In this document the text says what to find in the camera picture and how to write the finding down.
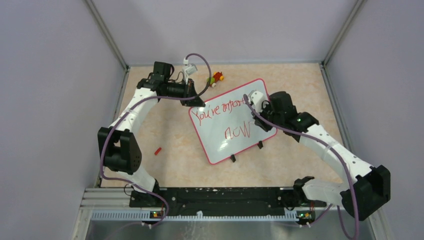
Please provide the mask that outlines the red marker cap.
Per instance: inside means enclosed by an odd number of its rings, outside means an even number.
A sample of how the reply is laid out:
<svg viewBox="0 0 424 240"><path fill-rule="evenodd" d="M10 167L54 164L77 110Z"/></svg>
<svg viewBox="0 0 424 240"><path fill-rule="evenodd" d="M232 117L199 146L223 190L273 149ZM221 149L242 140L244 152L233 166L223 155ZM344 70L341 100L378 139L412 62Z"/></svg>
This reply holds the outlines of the red marker cap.
<svg viewBox="0 0 424 240"><path fill-rule="evenodd" d="M155 152L154 152L154 155L155 156L157 156L159 153L160 153L160 151L162 150L162 148L161 147L159 147Z"/></svg>

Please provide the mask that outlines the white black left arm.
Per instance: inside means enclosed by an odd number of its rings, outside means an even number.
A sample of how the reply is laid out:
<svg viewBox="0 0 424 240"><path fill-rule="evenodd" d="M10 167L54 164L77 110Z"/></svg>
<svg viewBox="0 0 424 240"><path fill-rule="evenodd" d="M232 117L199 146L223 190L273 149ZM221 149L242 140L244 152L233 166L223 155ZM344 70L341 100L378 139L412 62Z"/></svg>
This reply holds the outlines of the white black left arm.
<svg viewBox="0 0 424 240"><path fill-rule="evenodd" d="M180 82L171 79L173 69L170 63L156 61L148 77L138 82L122 114L97 133L102 166L119 173L123 177L121 181L132 184L136 191L142 193L141 200L149 207L160 202L161 194L154 189L156 179L141 166L142 152L136 135L143 121L161 99L178 100L185 107L206 105L189 77L198 70L196 65L184 61Z"/></svg>

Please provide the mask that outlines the pink framed whiteboard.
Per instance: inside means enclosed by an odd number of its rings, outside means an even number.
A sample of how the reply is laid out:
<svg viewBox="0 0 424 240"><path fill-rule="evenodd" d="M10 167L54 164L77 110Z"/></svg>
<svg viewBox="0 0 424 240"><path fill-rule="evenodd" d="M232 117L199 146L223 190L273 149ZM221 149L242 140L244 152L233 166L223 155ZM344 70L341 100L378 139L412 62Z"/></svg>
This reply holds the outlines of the pink framed whiteboard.
<svg viewBox="0 0 424 240"><path fill-rule="evenodd" d="M265 132L254 124L243 99L243 95L251 91L268 95L265 81L257 78L210 98L205 107L189 109L188 115L210 164L230 159L231 155L258 146L259 141L264 142L277 134L276 128Z"/></svg>

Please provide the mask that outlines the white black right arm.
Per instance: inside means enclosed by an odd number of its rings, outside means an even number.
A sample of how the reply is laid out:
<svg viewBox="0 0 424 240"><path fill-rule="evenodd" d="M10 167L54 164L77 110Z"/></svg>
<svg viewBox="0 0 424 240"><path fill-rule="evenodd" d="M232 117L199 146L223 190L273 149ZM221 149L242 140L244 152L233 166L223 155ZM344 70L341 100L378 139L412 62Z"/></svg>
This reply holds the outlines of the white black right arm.
<svg viewBox="0 0 424 240"><path fill-rule="evenodd" d="M299 206L321 201L343 207L359 221L366 220L391 199L391 173L373 166L335 140L308 112L298 112L291 96L278 91L270 96L253 90L243 96L256 126L265 132L283 131L311 149L342 179L335 183L306 176L294 182L293 200Z"/></svg>

